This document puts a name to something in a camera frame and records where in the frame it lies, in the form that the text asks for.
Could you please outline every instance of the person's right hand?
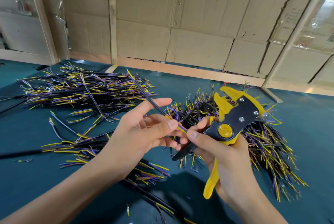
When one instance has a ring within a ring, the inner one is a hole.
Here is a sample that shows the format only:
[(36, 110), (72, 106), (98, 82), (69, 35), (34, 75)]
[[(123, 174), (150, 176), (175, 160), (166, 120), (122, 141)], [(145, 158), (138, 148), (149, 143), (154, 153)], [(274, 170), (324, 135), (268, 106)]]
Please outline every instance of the person's right hand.
[[(239, 135), (235, 144), (227, 146), (207, 135), (198, 133), (208, 126), (209, 117), (205, 117), (188, 130), (187, 138), (198, 146), (194, 153), (204, 159), (210, 174), (214, 159), (217, 158), (220, 181), (215, 189), (232, 208), (234, 206), (240, 208), (241, 204), (250, 203), (258, 193), (262, 193), (252, 171), (248, 143), (244, 137)], [(181, 139), (182, 144), (186, 142), (187, 139)]]

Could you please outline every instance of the wire stripper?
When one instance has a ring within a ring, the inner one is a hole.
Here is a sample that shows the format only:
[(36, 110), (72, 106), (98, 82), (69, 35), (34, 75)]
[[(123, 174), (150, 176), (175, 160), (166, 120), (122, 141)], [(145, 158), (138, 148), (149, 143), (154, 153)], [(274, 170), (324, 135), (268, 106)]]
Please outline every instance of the wire stripper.
[[(221, 97), (217, 92), (213, 96), (219, 108), (219, 121), (215, 121), (216, 117), (210, 117), (210, 127), (203, 134), (225, 145), (231, 145), (236, 142), (241, 130), (254, 121), (257, 116), (265, 113), (265, 110), (255, 98), (243, 91), (238, 91), (231, 87), (222, 87), (220, 90), (228, 97)], [(182, 159), (195, 150), (196, 147), (194, 143), (189, 142), (173, 156), (172, 160)], [(203, 192), (203, 196), (206, 199), (211, 197), (213, 189), (219, 181), (217, 167), (218, 162), (215, 159), (212, 173), (206, 182)]]

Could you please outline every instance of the green table surface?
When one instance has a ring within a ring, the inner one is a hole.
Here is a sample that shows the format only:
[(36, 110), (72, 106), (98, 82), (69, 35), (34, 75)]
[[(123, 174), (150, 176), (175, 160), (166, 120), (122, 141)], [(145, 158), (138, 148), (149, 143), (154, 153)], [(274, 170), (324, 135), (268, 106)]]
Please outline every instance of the green table surface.
[[(58, 64), (52, 66), (57, 71)], [(84, 63), (81, 67), (89, 70), (105, 70), (108, 65)], [(126, 73), (126, 68), (118, 67), (115, 72)], [(185, 102), (186, 96), (193, 97), (200, 87), (211, 93), (223, 86), (223, 82), (198, 79), (160, 72), (130, 68), (132, 74), (139, 73), (143, 78), (156, 86), (153, 91), (159, 97), (171, 97), (176, 102)], [(22, 94), (21, 83), (14, 83), (0, 89), (0, 95), (13, 96)], [(240, 89), (236, 84), (230, 87)], [(252, 96), (260, 95), (261, 103), (270, 99), (257, 88), (250, 88)], [(284, 100), (275, 107), (276, 118), (283, 124), (276, 127), (288, 140), (288, 145), (298, 156), (296, 161), (299, 175), (311, 188), (299, 186), (302, 197), (288, 202), (282, 197), (279, 203), (271, 185), (269, 176), (264, 170), (254, 171), (261, 189), (286, 218), (289, 223), (329, 223), (334, 220), (334, 98), (310, 95), (290, 91), (273, 90), (273, 93)], [(17, 100), (0, 102), (0, 110), (16, 103)], [(29, 111), (23, 106), (0, 115), (1, 144), (0, 153), (38, 149), (40, 146), (58, 142), (58, 138), (48, 123), (49, 108), (35, 108)], [(69, 117), (73, 108), (52, 108), (63, 119)], [(92, 120), (83, 121), (73, 126), (84, 132)], [(117, 123), (105, 123), (90, 132), (91, 136), (110, 131)], [(64, 137), (75, 140), (73, 135), (59, 127)], [(20, 157), (33, 159), (30, 163), (13, 162), (15, 159), (0, 160), (0, 219), (19, 209), (31, 200), (40, 196), (64, 180), (78, 167), (58, 169), (58, 164), (71, 159), (69, 154), (44, 153)], [(205, 181), (208, 178), (206, 168), (195, 173), (190, 166), (178, 169), (177, 163), (170, 159), (168, 148), (157, 147), (150, 150), (145, 158), (149, 161), (168, 167), (171, 177), (149, 190), (168, 201), (174, 207), (183, 210), (186, 217), (199, 224), (204, 223), (240, 223), (236, 214), (219, 199), (215, 193), (210, 200), (202, 196)], [(130, 216), (127, 216), (126, 204), (131, 202)], [(167, 224), (180, 223), (163, 213)], [(161, 223), (157, 210), (143, 201), (136, 193), (119, 184), (113, 185), (99, 195), (74, 219), (73, 223), (115, 223), (115, 224), (156, 224)]]

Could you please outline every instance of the person's left hand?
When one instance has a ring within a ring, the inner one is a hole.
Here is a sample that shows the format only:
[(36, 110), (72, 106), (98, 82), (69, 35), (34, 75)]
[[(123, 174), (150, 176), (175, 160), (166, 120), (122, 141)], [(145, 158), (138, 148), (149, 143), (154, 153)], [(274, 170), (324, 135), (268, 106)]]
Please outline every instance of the person's left hand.
[[(154, 99), (154, 102), (158, 106), (165, 106), (172, 100), (158, 98)], [(115, 172), (116, 165), (118, 180), (125, 178), (151, 148), (156, 146), (175, 148), (177, 142), (167, 137), (168, 135), (185, 137), (185, 133), (177, 128), (176, 120), (169, 120), (161, 114), (145, 116), (153, 108), (153, 105), (145, 100), (123, 115), (109, 142), (93, 159), (99, 160), (100, 164), (103, 162), (106, 166), (110, 165), (111, 172)]]

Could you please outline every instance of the yellow knob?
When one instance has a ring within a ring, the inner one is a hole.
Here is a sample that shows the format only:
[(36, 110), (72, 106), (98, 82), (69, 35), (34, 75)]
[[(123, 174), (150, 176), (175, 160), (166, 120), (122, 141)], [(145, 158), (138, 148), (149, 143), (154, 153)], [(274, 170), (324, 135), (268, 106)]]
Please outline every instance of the yellow knob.
[(220, 136), (224, 138), (229, 138), (233, 134), (232, 127), (229, 126), (228, 124), (222, 124), (218, 127), (218, 133)]

